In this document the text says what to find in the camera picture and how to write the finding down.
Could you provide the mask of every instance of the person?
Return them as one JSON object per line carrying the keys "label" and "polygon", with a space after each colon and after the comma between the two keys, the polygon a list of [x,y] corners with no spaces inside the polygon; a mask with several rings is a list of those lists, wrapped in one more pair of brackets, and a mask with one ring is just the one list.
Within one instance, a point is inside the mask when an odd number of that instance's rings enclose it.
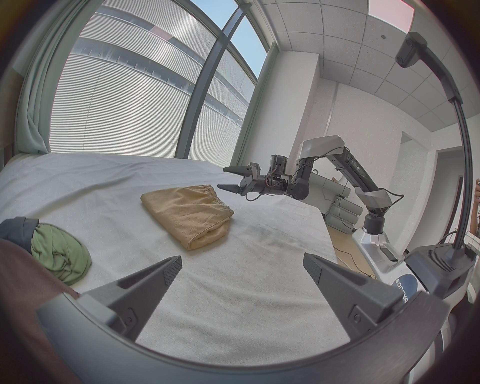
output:
{"label": "person", "polygon": [[475,183],[475,196],[473,200],[473,207],[472,207],[472,215],[470,218],[470,233],[472,235],[477,236],[480,238],[480,217],[478,216],[479,205],[480,205],[480,179],[477,179]]}

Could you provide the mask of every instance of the corrugated metal facade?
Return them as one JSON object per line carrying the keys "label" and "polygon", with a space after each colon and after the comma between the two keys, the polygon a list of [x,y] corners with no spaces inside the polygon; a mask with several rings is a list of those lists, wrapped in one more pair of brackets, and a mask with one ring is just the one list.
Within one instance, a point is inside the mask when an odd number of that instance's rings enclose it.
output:
{"label": "corrugated metal facade", "polygon": [[[184,82],[196,82],[201,58],[206,59],[215,37],[193,16],[170,0],[107,0],[103,5],[142,22],[132,24],[128,18],[99,11],[80,34],[84,42],[124,48],[132,62],[149,59]],[[152,24],[160,28],[160,35],[148,30]],[[112,62],[94,50],[74,49],[65,64],[52,110],[52,152],[173,157],[190,100],[185,87],[180,89],[170,79],[162,82],[154,73],[129,66],[128,60]],[[254,84],[227,51],[217,73],[221,76],[217,74],[209,87],[210,102],[203,105],[190,158],[223,167],[230,163]]]}

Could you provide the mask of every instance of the blue sky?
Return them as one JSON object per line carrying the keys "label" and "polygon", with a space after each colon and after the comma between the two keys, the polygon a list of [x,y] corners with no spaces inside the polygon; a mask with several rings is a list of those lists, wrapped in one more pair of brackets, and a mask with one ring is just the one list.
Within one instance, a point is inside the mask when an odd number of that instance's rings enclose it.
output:
{"label": "blue sky", "polygon": [[[225,26],[232,13],[237,9],[233,0],[192,0],[220,28]],[[232,37],[233,45],[238,49],[253,73],[258,77],[264,63],[266,52],[257,34],[246,17],[240,22]]]}

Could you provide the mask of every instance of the vent slot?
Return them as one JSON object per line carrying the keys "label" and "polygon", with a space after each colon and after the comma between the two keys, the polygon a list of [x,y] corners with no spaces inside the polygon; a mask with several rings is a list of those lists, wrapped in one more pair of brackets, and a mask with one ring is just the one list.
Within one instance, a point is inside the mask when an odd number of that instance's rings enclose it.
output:
{"label": "vent slot", "polygon": [[445,260],[443,260],[439,255],[437,255],[437,252],[435,252],[435,249],[429,249],[427,250],[427,257],[440,269],[442,269],[445,272],[452,272],[455,271],[455,268],[449,266]]}

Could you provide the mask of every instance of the maroon fabric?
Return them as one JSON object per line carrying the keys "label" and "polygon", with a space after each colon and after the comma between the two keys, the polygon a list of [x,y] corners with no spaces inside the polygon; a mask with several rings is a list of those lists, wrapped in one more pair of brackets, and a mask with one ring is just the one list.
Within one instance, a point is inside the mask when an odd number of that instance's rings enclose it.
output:
{"label": "maroon fabric", "polygon": [[0,301],[18,336],[59,383],[80,383],[44,335],[35,310],[61,293],[80,295],[45,269],[32,255],[0,240]]}

